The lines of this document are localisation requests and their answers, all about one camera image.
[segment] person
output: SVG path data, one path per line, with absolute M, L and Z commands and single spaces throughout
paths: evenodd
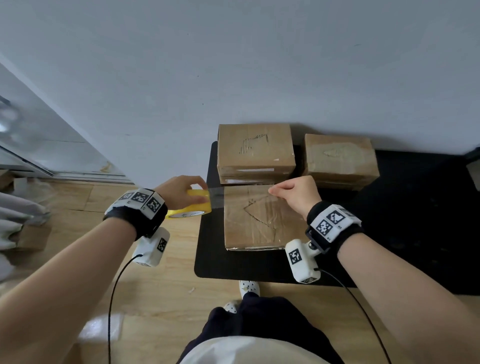
M 186 193 L 194 184 L 207 188 L 198 176 L 179 176 L 154 190 L 169 209 L 181 209 L 205 202 Z M 279 183 L 269 193 L 305 219 L 321 201 L 310 176 Z M 136 236 L 129 222 L 107 218 L 3 296 L 0 362 L 60 363 Z M 478 318 L 437 282 L 363 233 L 346 239 L 332 258 L 414 362 L 480 363 Z M 342 363 L 328 338 L 288 300 L 260 297 L 255 282 L 240 287 L 241 304 L 215 308 L 179 362 Z

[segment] black desk mat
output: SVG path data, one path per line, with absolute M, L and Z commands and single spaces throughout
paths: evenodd
M 301 149 L 294 148 L 301 170 Z M 455 294 L 480 295 L 474 267 L 478 254 L 475 224 L 480 221 L 479 193 L 462 157 L 376 151 L 381 177 L 360 192 L 319 189 L 322 199 L 339 203 L 363 221 L 378 243 L 407 260 Z M 207 184 L 221 187 L 212 143 Z M 297 283 L 285 251 L 234 252 L 225 249 L 222 208 L 202 216 L 195 274 L 202 278 Z M 343 267 L 317 256 L 322 269 L 355 287 Z M 313 283 L 338 286 L 327 275 Z

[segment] white label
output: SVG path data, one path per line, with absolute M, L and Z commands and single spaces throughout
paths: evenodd
M 273 172 L 275 168 L 258 168 L 253 170 L 237 170 L 238 172 Z
M 197 216 L 204 213 L 205 211 L 187 211 L 180 214 L 170 215 L 169 218 L 189 218 L 190 216 Z
M 246 181 L 246 180 L 225 180 L 227 183 L 251 183 L 251 182 L 261 182 L 261 181 Z

